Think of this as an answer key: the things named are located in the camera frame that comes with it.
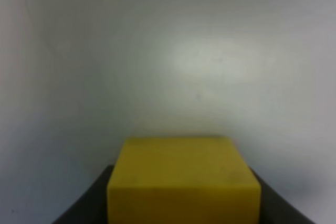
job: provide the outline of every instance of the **white wall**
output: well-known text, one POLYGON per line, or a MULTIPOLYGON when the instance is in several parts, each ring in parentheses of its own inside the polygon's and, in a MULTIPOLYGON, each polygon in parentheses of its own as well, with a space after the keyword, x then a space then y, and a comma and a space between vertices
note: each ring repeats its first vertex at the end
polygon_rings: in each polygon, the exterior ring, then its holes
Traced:
POLYGON ((0 0, 0 222, 50 223, 129 135, 231 136, 336 213, 336 0, 0 0))

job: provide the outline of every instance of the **front face of yellow block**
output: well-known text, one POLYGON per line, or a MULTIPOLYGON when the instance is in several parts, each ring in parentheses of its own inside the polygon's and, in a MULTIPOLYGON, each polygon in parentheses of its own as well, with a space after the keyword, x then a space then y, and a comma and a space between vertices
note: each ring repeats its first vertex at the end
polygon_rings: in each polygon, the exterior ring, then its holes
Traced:
POLYGON ((226 138, 132 138, 108 185, 115 224, 257 224, 260 185, 226 138))

